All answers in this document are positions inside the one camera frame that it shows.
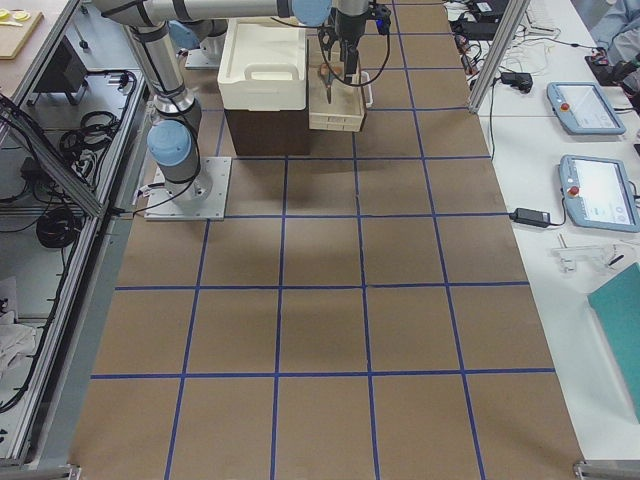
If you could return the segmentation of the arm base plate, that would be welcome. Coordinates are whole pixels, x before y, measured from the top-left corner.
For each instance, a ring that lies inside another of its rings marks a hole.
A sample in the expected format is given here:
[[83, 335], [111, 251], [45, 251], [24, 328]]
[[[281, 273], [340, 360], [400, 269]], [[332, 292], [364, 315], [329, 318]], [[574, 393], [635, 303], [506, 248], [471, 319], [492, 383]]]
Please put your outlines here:
[[199, 176], [189, 189], [172, 183], [149, 194], [150, 208], [143, 214], [154, 221], [221, 221], [225, 217], [226, 201], [233, 159], [231, 157], [202, 157]]
[[202, 43], [199, 49], [189, 51], [185, 67], [189, 70], [218, 69], [221, 58], [221, 47], [214, 44]]

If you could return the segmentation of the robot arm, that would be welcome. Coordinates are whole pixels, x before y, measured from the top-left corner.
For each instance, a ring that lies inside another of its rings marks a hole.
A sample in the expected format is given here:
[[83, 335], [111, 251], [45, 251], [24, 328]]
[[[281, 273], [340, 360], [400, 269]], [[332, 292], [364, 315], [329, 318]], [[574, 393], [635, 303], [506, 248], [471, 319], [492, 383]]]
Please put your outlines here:
[[217, 68], [222, 59], [228, 21], [225, 19], [168, 22], [174, 46], [187, 53], [188, 62]]
[[165, 179], [169, 202], [195, 206], [212, 181], [198, 152], [201, 107], [185, 86], [170, 40], [173, 20], [193, 23], [243, 17], [295, 17], [319, 27], [340, 44], [349, 79], [356, 71], [358, 43], [373, 18], [373, 1], [97, 1], [103, 17], [123, 25], [134, 57], [151, 83], [159, 122], [147, 144]]

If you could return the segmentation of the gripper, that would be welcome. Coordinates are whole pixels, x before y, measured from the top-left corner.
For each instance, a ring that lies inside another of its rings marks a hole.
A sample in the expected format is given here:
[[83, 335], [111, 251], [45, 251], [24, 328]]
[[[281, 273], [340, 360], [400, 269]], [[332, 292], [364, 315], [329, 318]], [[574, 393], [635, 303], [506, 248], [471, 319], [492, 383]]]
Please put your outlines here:
[[341, 44], [343, 80], [352, 84], [359, 62], [357, 45], [362, 36], [362, 15], [349, 15], [336, 9], [334, 30]]

